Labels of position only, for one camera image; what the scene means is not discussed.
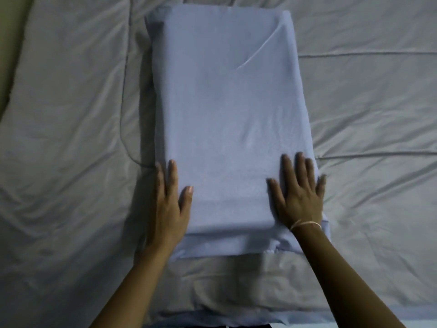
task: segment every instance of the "finger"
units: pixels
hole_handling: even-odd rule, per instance
[[[315,191],[315,176],[314,176],[314,164],[313,160],[306,159],[305,160],[306,173],[308,177],[308,185],[311,191]]]
[[[267,183],[269,184],[270,192],[273,196],[276,210],[277,212],[280,212],[286,207],[285,198],[284,194],[282,193],[281,187],[279,186],[278,182],[276,182],[276,180],[272,178],[267,179]]]
[[[159,162],[156,163],[156,201],[159,202],[165,198],[165,181],[164,173]]]
[[[306,166],[305,166],[305,156],[303,155],[302,152],[299,152],[297,154],[296,160],[297,160],[296,161],[296,173],[297,173],[298,183],[301,187],[308,189],[309,184],[308,184],[308,175],[307,175]]]
[[[183,192],[182,204],[180,205],[180,215],[184,218],[190,218],[191,212],[191,203],[193,202],[193,193],[194,188],[192,186],[188,186],[185,188]]]
[[[169,184],[167,195],[169,197],[178,195],[178,166],[174,160],[170,160],[169,162]]]
[[[326,187],[326,175],[322,175],[317,182],[317,187],[315,189],[315,193],[320,199],[323,199],[325,196],[325,187]]]
[[[296,178],[295,170],[293,169],[292,161],[287,154],[282,155],[282,168],[287,182],[288,193],[297,193],[299,191],[299,183]]]

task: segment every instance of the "left hand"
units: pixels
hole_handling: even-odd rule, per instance
[[[161,165],[156,164],[156,189],[154,214],[147,233],[147,245],[165,247],[172,252],[182,240],[190,220],[193,187],[186,187],[179,207],[178,168],[176,162],[169,163],[169,182],[166,186]]]

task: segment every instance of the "right hand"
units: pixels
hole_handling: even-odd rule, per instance
[[[296,160],[295,172],[290,158],[286,154],[282,156],[282,166],[287,184],[286,197],[275,179],[269,178],[267,180],[278,218],[288,229],[298,220],[300,222],[314,221],[320,224],[323,196],[325,195],[326,176],[319,177],[316,183],[313,161],[305,159],[302,152],[297,154]]]

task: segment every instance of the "blue fabric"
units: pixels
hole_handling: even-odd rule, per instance
[[[146,25],[156,158],[177,161],[180,189],[194,186],[172,259],[300,252],[266,184],[279,178],[282,153],[314,159],[290,13],[177,5],[154,10]]]

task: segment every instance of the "folded towel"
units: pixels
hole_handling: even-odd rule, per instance
[[[172,258],[300,252],[274,218],[266,183],[279,178],[282,153],[314,159],[290,13],[177,5],[154,10],[146,25],[156,159],[176,160],[180,188],[194,186]]]

